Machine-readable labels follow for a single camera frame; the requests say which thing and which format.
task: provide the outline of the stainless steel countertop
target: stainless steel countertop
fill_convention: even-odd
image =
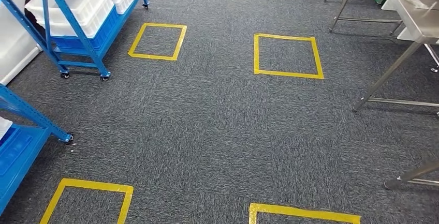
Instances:
[[[406,0],[390,0],[408,31],[418,43],[436,43],[439,39],[439,10],[416,8]]]

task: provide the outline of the stainless steel table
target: stainless steel table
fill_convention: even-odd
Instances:
[[[384,103],[398,103],[417,106],[439,107],[438,103],[420,102],[420,101],[407,101],[397,99],[383,99],[372,98],[371,96],[375,91],[381,87],[389,77],[395,72],[396,69],[407,60],[420,46],[425,45],[434,59],[437,59],[437,55],[432,50],[430,44],[436,43],[439,39],[439,11],[431,10],[427,12],[424,9],[416,9],[414,5],[406,0],[390,0],[398,12],[401,20],[409,30],[410,34],[414,38],[414,42],[408,47],[408,49],[395,61],[393,65],[382,75],[378,81],[376,81],[372,87],[361,100],[355,104],[354,111],[358,111],[363,104],[367,101],[384,102]],[[426,175],[430,172],[439,170],[439,161],[428,163],[420,168],[404,173],[402,176],[389,180],[384,183],[384,186],[388,189],[393,189],[399,184],[407,182],[414,184],[424,184],[439,186],[438,181],[419,179],[417,177]]]
[[[358,111],[367,101],[397,103],[427,107],[438,107],[438,103],[421,102],[421,101],[407,101],[399,99],[384,99],[371,97],[378,88],[380,88],[396,69],[406,61],[420,46],[427,47],[430,53],[433,49],[430,44],[436,43],[439,39],[439,10],[427,11],[425,9],[417,9],[413,4],[406,0],[390,0],[394,8],[401,17],[405,26],[414,38],[414,42],[408,49],[390,66],[390,68],[376,81],[367,91],[357,104],[354,106],[354,111]]]

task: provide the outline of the shelf frame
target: shelf frame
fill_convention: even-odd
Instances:
[[[102,60],[138,2],[138,0],[134,0],[130,5],[129,9],[125,12],[125,14],[119,16],[119,21],[117,25],[114,26],[113,30],[111,31],[111,35],[108,36],[108,39],[105,41],[103,47],[99,50],[95,50],[92,47],[90,40],[87,39],[84,31],[82,30],[81,26],[79,25],[72,11],[68,7],[66,1],[55,0],[61,12],[64,14],[67,21],[70,23],[71,27],[73,28],[76,35],[81,40],[81,43],[84,46],[84,49],[81,50],[78,49],[74,51],[63,52],[58,48],[55,49],[52,48],[52,39],[50,36],[50,24],[49,24],[50,16],[48,11],[47,0],[42,0],[43,10],[45,13],[45,25],[46,25],[45,38],[37,31],[37,29],[34,28],[31,21],[28,18],[26,18],[26,16],[23,14],[20,8],[18,8],[17,5],[12,0],[0,0],[0,1],[2,1],[5,4],[8,10],[14,15],[14,17],[20,22],[20,24],[28,31],[28,33],[30,33],[30,35],[34,38],[34,40],[41,46],[43,51],[46,52],[49,59],[57,66],[59,72],[62,75],[69,74],[69,68],[67,66],[80,66],[80,67],[97,68],[99,70],[101,78],[108,78],[111,75],[111,72],[107,70]],[[149,1],[143,0],[144,8],[147,9],[148,5],[149,5]],[[61,55],[87,56],[91,58],[92,62],[83,63],[83,62],[63,60],[61,59]]]

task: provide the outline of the shelf caster wheel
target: shelf caster wheel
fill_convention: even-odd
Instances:
[[[68,132],[68,135],[70,135],[70,139],[67,141],[68,145],[71,145],[73,143],[73,140],[75,139],[74,135],[72,132]]]
[[[75,136],[73,136],[72,132],[68,132],[68,134],[70,135],[69,142],[72,142],[75,139]]]
[[[69,73],[61,73],[61,77],[68,79],[70,77],[70,74]]]

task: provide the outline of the yellow floor marking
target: yellow floor marking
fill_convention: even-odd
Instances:
[[[137,45],[139,44],[140,39],[142,38],[143,32],[145,32],[145,28],[147,26],[181,28],[181,33],[180,33],[180,36],[179,36],[179,40],[177,42],[177,45],[175,46],[174,54],[172,56],[161,56],[161,55],[150,55],[150,54],[134,53]],[[187,26],[185,26],[185,25],[145,23],[145,24],[143,24],[141,26],[139,32],[137,33],[137,36],[134,39],[134,42],[133,42],[133,44],[131,45],[131,48],[128,51],[128,55],[130,55],[131,57],[138,57],[138,58],[164,59],[164,60],[176,61],[177,57],[178,57],[178,54],[180,53],[181,45],[183,44],[184,35],[186,34],[186,30],[187,30]]]
[[[305,218],[333,220],[339,222],[346,222],[352,224],[360,224],[359,215],[343,214],[329,211],[317,211],[317,210],[302,210],[295,207],[286,207],[278,205],[268,205],[260,203],[250,203],[250,211],[248,217],[248,224],[257,224],[257,213],[270,213],[281,215],[292,215]]]
[[[298,73],[298,72],[284,72],[274,70],[260,70],[259,69],[259,37],[273,38],[273,39],[287,39],[287,40],[300,40],[311,42],[313,49],[314,61],[316,64],[317,74]],[[323,70],[321,68],[320,56],[318,55],[317,43],[314,37],[297,37],[297,36],[283,36],[275,34],[255,34],[254,35],[254,74],[267,74],[274,76],[285,77],[298,77],[298,78],[311,78],[311,79],[324,79]]]
[[[63,178],[60,184],[58,185],[58,188],[56,189],[55,193],[53,194],[52,199],[50,200],[49,205],[47,206],[47,209],[41,218],[40,224],[46,224],[49,222],[50,216],[52,215],[53,210],[58,204],[61,194],[63,193],[64,188],[66,186],[124,192],[125,198],[122,203],[121,212],[119,213],[118,224],[125,223],[126,215],[128,214],[129,205],[131,204],[131,198],[133,197],[134,188],[132,186]]]

